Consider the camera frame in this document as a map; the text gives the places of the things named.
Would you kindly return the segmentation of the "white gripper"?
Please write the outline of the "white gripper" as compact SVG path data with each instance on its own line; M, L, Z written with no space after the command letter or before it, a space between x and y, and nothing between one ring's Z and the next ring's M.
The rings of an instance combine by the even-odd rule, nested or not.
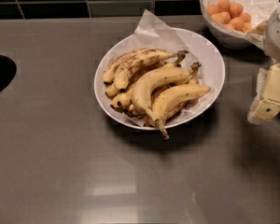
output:
M280 5L268 19L264 35L265 53L280 61ZM256 96L247 120L256 125L275 118L280 113L280 62L257 74Z

